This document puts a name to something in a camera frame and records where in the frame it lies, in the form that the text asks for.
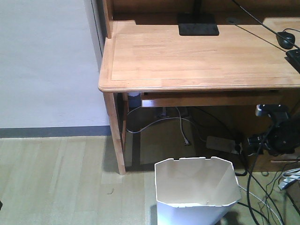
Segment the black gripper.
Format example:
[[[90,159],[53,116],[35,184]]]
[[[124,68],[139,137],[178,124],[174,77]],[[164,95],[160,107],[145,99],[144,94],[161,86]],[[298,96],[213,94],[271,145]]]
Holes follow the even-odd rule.
[[[285,112],[278,112],[268,116],[272,125],[266,132],[250,136],[247,139],[249,148],[267,150],[272,156],[293,154],[300,146],[300,115],[290,117]]]

